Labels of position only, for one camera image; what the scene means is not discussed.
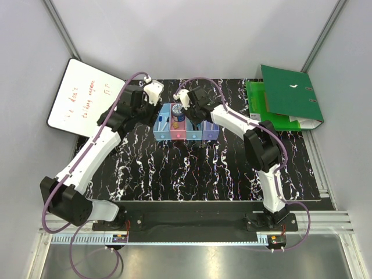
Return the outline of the light blue bin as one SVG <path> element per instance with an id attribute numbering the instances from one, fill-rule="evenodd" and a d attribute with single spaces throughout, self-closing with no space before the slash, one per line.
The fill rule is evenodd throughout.
<path id="1" fill-rule="evenodd" d="M 171 140 L 170 135 L 170 116 L 171 116 L 171 104 L 165 103 L 156 119 L 153 126 L 153 134 L 157 141 L 168 141 Z"/>

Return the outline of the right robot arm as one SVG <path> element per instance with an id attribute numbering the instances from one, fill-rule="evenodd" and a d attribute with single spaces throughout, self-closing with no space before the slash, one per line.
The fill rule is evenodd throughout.
<path id="1" fill-rule="evenodd" d="M 181 90 L 178 94 L 183 112 L 192 124 L 208 121 L 231 131 L 243 140 L 246 159 L 257 171 L 263 191 L 264 209 L 263 214 L 257 218 L 256 226 L 266 226 L 273 231 L 283 226 L 289 214 L 280 181 L 285 148 L 278 139 L 273 124 L 243 116 L 228 107 L 224 99 L 210 99 L 201 87 L 191 91 Z"/>

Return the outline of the blue white marker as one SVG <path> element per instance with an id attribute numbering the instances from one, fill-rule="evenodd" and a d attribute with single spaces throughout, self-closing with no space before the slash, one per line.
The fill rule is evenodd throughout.
<path id="1" fill-rule="evenodd" d="M 158 131 L 162 131 L 163 116 L 159 116 Z"/>

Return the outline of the pink bin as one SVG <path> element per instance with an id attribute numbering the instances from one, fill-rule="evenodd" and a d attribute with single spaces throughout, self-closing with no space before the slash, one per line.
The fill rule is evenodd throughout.
<path id="1" fill-rule="evenodd" d="M 177 123 L 179 125 L 178 129 L 173 128 L 173 123 Z M 172 115 L 170 116 L 170 135 L 172 140 L 185 140 L 186 139 L 186 121 L 184 119 L 183 122 L 175 122 L 172 118 Z"/>

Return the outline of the purple bin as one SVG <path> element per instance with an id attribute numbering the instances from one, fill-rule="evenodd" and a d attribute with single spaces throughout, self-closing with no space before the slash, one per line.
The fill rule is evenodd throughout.
<path id="1" fill-rule="evenodd" d="M 208 121 L 202 122 L 202 139 L 217 140 L 219 137 L 219 126 Z"/>

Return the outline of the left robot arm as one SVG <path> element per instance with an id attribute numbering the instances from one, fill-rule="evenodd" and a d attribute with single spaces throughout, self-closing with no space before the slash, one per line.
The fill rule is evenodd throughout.
<path id="1" fill-rule="evenodd" d="M 150 85 L 126 88 L 119 100 L 100 115 L 95 134 L 73 160 L 56 177 L 42 179 L 42 226 L 45 231 L 52 232 L 46 224 L 48 212 L 77 227 L 94 220 L 105 221 L 113 230 L 125 225 L 126 217 L 116 203 L 88 199 L 84 193 L 98 167 L 136 124 L 154 125 L 162 108 L 162 92 L 162 87 L 151 88 Z"/>

